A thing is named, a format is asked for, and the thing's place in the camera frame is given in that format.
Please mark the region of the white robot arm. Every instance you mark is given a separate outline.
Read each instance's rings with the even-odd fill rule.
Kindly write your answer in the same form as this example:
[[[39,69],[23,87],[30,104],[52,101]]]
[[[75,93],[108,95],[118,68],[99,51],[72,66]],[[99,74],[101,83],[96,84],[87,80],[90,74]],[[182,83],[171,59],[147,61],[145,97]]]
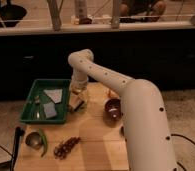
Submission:
[[[71,87],[85,89],[88,77],[120,96],[130,171],[178,171],[164,101],[158,87],[93,62],[89,49],[73,52]]]

